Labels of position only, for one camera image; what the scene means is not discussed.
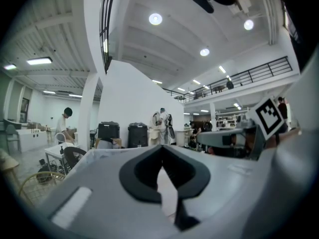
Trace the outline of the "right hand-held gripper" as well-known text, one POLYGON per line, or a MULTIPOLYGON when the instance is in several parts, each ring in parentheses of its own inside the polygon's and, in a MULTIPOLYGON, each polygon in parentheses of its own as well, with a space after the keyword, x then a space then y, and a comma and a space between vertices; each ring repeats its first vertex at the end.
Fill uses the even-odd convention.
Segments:
POLYGON ((253 122, 254 127, 201 132, 197 136, 197 142, 201 144, 236 144, 237 136, 245 140, 246 134, 252 133, 255 134, 255 137, 250 158, 258 159, 270 140, 275 141, 275 146, 279 144, 278 131, 285 121, 271 98, 263 98, 249 110, 248 118, 253 122))

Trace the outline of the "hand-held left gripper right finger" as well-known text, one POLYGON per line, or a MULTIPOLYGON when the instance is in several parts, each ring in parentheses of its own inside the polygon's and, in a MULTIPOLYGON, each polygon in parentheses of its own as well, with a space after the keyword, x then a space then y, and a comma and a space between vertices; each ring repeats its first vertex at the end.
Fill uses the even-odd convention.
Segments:
POLYGON ((164 145, 163 163, 177 182, 177 232, 163 239, 250 239, 244 228, 254 205, 244 195, 255 160, 195 153, 164 145))

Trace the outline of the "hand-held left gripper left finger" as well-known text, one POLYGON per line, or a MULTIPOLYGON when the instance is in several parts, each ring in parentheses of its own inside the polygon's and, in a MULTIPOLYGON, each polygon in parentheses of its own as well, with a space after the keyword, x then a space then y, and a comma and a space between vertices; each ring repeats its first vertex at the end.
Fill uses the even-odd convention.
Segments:
POLYGON ((178 228, 159 203, 130 196, 120 169, 146 148, 103 154, 81 163, 39 205, 39 224, 49 239, 172 239, 178 228))

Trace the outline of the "person's right forearm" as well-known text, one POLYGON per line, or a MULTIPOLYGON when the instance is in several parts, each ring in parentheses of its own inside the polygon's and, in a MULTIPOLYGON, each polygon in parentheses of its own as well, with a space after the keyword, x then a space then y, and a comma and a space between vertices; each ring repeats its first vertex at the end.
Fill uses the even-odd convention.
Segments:
POLYGON ((292 128, 290 131, 285 133, 276 133, 271 136, 264 145, 264 149, 276 148, 280 143, 284 142, 288 138, 294 135, 300 135, 301 129, 299 127, 292 128))

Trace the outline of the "white round table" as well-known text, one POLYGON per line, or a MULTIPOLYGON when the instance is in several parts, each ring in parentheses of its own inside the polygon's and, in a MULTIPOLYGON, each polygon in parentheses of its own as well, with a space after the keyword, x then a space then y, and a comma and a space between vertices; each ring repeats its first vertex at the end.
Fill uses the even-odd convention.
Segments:
POLYGON ((187 146, 190 140, 190 136, 192 135, 193 130, 191 129, 184 129, 184 130, 176 130, 175 131, 175 138, 176 138, 176 145, 177 146, 187 146))

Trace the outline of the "black wicker chair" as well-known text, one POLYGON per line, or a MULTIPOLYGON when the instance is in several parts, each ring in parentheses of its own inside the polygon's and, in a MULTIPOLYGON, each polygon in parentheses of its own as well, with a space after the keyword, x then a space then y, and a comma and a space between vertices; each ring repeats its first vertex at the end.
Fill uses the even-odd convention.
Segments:
POLYGON ((64 149, 64 157, 71 169, 74 168, 74 166, 79 162, 79 158, 77 157, 77 154, 80 156, 84 156, 86 154, 86 151, 77 148, 77 147, 66 147, 64 149))

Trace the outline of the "light blue jacket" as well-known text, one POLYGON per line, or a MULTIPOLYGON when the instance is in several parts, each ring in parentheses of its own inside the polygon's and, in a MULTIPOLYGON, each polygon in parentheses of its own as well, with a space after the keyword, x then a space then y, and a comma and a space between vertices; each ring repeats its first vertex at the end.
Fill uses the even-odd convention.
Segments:
POLYGON ((111 138, 98 138, 96 141, 96 149, 113 149, 116 142, 111 138))

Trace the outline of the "black wheeled machine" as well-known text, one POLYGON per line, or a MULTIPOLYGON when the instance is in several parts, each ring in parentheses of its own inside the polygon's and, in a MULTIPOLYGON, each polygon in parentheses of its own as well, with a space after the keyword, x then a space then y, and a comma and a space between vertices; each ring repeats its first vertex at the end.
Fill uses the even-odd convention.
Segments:
POLYGON ((128 126, 128 148, 148 146, 148 126, 144 123, 131 123, 128 126))
POLYGON ((120 126, 117 122, 101 122, 98 125, 98 138, 111 138, 116 144, 113 149, 122 148, 122 140, 120 139, 120 126))

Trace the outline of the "small white table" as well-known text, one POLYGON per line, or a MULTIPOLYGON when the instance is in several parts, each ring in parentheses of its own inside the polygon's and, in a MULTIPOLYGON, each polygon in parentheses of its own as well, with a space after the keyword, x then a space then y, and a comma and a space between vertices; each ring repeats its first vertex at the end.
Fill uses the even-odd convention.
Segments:
POLYGON ((46 148, 44 150, 47 162, 49 162, 50 157, 53 157, 54 159, 59 160, 61 162, 65 175, 68 174, 68 169, 66 167, 66 158, 64 156, 63 150, 67 147, 80 147, 80 145, 78 143, 72 144, 72 143, 64 142, 64 143, 46 148))

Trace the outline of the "cream ornate table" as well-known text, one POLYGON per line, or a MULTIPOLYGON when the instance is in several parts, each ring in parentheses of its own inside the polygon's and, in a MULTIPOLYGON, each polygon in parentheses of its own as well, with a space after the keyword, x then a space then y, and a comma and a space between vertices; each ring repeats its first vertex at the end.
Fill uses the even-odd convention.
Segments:
POLYGON ((165 144, 165 131, 163 129, 150 128, 148 130, 148 145, 164 145, 165 144))

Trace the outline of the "black balcony railing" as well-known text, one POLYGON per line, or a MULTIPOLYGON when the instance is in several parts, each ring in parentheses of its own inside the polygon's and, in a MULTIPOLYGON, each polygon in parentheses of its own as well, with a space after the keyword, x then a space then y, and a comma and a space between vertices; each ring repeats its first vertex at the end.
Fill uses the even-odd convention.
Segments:
POLYGON ((204 85, 193 91, 186 91, 185 93, 181 90, 173 91, 165 89, 165 91, 173 97, 175 100, 181 103, 187 103, 193 100, 198 100, 208 96, 222 93, 227 91, 226 83, 230 79, 234 85, 234 88, 244 87, 249 84, 260 82, 278 76, 284 73, 291 72, 293 69, 288 60, 288 57, 281 57, 276 60, 264 63, 257 67, 251 68, 249 70, 237 73, 232 76, 228 76, 226 79, 218 80, 209 85, 204 85))

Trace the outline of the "white low cabinet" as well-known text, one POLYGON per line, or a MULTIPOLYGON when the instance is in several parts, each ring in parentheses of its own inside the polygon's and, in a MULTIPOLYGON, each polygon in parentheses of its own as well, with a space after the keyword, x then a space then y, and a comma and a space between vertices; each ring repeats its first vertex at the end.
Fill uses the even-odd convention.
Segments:
POLYGON ((22 152, 47 145, 47 133, 39 129, 18 129, 20 149, 22 152))

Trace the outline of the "light wooden table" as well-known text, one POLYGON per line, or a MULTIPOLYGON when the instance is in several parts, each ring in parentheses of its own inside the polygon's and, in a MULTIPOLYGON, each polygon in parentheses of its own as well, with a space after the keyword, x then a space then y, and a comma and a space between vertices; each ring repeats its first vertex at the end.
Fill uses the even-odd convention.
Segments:
POLYGON ((18 195, 20 189, 20 182, 15 172, 18 166, 19 162, 0 148, 0 171, 6 183, 16 195, 18 195))

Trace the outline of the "green chair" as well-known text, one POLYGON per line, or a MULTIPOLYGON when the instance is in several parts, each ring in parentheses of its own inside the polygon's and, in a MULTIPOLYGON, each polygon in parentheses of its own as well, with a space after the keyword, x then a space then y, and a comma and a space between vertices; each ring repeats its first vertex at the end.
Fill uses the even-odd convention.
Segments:
POLYGON ((17 142, 17 150, 21 152, 20 137, 14 124, 9 124, 6 127, 5 135, 6 135, 6 143, 7 143, 8 152, 10 153, 10 145, 9 145, 10 142, 17 142))

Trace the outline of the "black window frame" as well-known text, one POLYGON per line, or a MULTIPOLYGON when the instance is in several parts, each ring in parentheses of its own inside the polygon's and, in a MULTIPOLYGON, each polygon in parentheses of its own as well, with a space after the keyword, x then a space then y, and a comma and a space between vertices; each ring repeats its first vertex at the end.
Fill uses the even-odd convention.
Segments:
POLYGON ((113 0, 101 0, 99 37, 105 74, 107 74, 112 56, 109 55, 109 30, 113 0))

